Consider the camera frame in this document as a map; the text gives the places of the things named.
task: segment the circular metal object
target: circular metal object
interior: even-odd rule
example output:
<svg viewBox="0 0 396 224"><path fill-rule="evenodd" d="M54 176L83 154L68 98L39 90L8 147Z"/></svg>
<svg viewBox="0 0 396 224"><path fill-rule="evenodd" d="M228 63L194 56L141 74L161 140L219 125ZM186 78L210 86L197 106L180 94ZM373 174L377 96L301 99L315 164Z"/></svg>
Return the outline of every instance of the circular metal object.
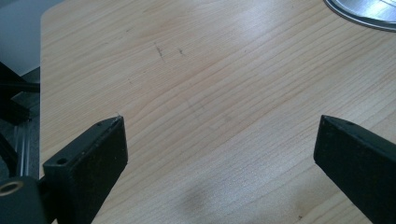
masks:
<svg viewBox="0 0 396 224"><path fill-rule="evenodd" d="M396 0L324 0L340 16L375 29L396 32Z"/></svg>
<svg viewBox="0 0 396 224"><path fill-rule="evenodd" d="M12 194L22 187L23 187L23 182L21 181L8 182L3 186L0 186L0 197Z"/></svg>

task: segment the silver metal plate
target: silver metal plate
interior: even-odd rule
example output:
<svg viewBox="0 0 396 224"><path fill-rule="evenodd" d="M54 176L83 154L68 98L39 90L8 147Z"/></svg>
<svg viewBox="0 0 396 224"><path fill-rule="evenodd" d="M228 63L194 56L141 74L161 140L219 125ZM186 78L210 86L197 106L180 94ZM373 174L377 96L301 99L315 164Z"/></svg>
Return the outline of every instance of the silver metal plate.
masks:
<svg viewBox="0 0 396 224"><path fill-rule="evenodd" d="M396 0L324 0L342 17L380 30L396 32Z"/></svg>

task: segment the light wooden surface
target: light wooden surface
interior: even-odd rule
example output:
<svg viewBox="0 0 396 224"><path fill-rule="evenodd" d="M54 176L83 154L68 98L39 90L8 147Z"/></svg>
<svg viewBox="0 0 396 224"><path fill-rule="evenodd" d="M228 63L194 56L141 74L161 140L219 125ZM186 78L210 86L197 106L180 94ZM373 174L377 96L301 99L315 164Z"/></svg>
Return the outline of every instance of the light wooden surface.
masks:
<svg viewBox="0 0 396 224"><path fill-rule="evenodd" d="M312 157L322 114L396 142L395 34L321 1L72 0L41 46L41 162L125 118L93 223L370 223Z"/></svg>

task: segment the screw hole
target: screw hole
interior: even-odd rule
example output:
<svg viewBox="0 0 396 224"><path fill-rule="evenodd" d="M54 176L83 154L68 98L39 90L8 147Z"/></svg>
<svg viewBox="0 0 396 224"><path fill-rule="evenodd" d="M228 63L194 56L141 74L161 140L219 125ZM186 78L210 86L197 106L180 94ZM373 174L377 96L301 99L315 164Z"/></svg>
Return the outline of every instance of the screw hole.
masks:
<svg viewBox="0 0 396 224"><path fill-rule="evenodd" d="M59 165L63 165L65 163L67 163L67 159L65 159L65 158L59 159L56 161L56 163L58 163Z"/></svg>
<svg viewBox="0 0 396 224"><path fill-rule="evenodd" d="M0 197L6 196L8 194L12 194L23 186L23 182L21 181L13 181L6 183L5 185L0 187Z"/></svg>

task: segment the wood grain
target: wood grain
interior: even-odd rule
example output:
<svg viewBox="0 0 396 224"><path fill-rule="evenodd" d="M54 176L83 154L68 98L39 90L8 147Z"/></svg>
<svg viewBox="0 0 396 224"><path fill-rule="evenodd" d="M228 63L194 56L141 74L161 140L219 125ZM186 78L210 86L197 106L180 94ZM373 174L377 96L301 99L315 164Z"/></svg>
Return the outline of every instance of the wood grain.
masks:
<svg viewBox="0 0 396 224"><path fill-rule="evenodd" d="M320 115L396 142L396 36L321 1L65 1L42 19L41 162L125 117L93 223L370 223L315 165Z"/></svg>

